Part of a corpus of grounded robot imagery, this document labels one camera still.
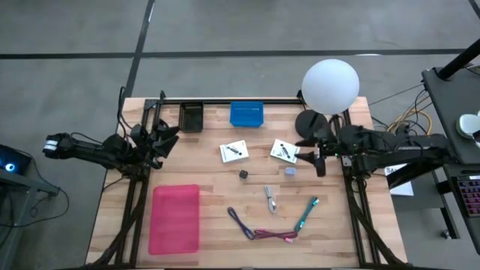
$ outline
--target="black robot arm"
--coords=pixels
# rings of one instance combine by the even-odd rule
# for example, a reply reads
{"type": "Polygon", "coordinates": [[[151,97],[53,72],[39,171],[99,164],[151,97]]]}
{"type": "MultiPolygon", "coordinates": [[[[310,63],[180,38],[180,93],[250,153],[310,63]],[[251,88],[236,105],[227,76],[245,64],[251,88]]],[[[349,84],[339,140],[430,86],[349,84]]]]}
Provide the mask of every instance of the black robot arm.
{"type": "Polygon", "coordinates": [[[448,140],[441,134],[410,136],[407,126],[396,134],[347,125],[335,136],[329,125],[319,129],[297,146],[316,147],[316,151],[296,154],[316,167],[318,176],[325,176],[325,158],[341,156],[352,167],[356,177],[369,178],[376,169],[409,164],[388,176],[390,188],[452,161],[448,140]]]}
{"type": "Polygon", "coordinates": [[[179,139],[176,134],[179,127],[169,127],[159,119],[151,133],[136,124],[130,132],[132,143],[118,134],[113,134],[102,144],[86,142],[73,138],[68,133],[57,133],[46,137],[43,153],[48,158],[78,158],[100,164],[107,169],[117,169],[124,175],[135,175],[143,165],[159,170],[162,162],[158,158],[167,158],[179,139]]]}

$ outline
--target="small black object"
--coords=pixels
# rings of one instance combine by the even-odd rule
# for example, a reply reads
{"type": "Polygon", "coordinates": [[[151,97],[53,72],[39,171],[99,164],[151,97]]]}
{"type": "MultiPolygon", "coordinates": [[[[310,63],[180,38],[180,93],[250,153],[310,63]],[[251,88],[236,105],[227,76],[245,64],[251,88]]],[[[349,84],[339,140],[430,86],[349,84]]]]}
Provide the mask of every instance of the small black object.
{"type": "Polygon", "coordinates": [[[295,120],[295,130],[302,138],[307,139],[313,132],[328,124],[323,114],[307,109],[298,114],[295,120]]]}
{"type": "Polygon", "coordinates": [[[245,171],[245,170],[241,170],[239,176],[240,176],[240,179],[245,180],[245,179],[247,179],[248,172],[245,171]]]}
{"type": "Polygon", "coordinates": [[[201,132],[203,129],[203,103],[180,103],[178,126],[183,132],[201,132]]]}

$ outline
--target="pink tray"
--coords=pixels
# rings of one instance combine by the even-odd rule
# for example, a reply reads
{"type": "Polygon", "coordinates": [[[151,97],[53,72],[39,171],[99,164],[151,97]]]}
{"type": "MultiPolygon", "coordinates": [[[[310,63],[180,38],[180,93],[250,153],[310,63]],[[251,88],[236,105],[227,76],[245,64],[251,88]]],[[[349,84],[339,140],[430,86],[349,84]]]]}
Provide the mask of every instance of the pink tray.
{"type": "Polygon", "coordinates": [[[156,187],[151,204],[148,252],[151,255],[197,252],[200,231],[198,185],[156,187]]]}

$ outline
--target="white ball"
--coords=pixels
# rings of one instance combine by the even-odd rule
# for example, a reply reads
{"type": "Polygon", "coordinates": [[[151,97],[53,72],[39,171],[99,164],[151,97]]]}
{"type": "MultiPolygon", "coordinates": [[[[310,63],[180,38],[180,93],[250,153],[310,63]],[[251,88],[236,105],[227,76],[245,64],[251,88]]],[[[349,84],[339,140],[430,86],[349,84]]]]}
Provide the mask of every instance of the white ball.
{"type": "Polygon", "coordinates": [[[359,94],[359,75],[344,61],[328,59],[316,63],[305,74],[301,92],[305,102],[317,113],[341,113],[359,94]]]}

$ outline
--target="white label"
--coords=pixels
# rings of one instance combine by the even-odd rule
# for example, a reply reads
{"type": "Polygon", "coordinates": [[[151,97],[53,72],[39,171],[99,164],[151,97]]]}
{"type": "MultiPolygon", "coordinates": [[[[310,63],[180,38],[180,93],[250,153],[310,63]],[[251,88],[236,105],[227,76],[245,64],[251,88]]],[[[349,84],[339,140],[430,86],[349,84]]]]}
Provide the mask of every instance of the white label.
{"type": "MultiPolygon", "coordinates": [[[[405,167],[407,164],[398,164],[394,166],[387,166],[385,167],[385,175],[389,175],[391,173],[394,173],[398,171],[399,169],[405,167]]],[[[392,188],[390,190],[390,194],[392,195],[402,195],[402,196],[413,196],[413,189],[412,189],[412,183],[407,182],[405,184],[399,185],[396,188],[392,188]]]]}
{"type": "Polygon", "coordinates": [[[394,166],[387,166],[385,167],[385,175],[389,175],[391,173],[394,173],[396,171],[398,171],[399,169],[405,167],[407,164],[406,163],[403,163],[403,164],[398,164],[398,165],[394,165],[394,166]]]}

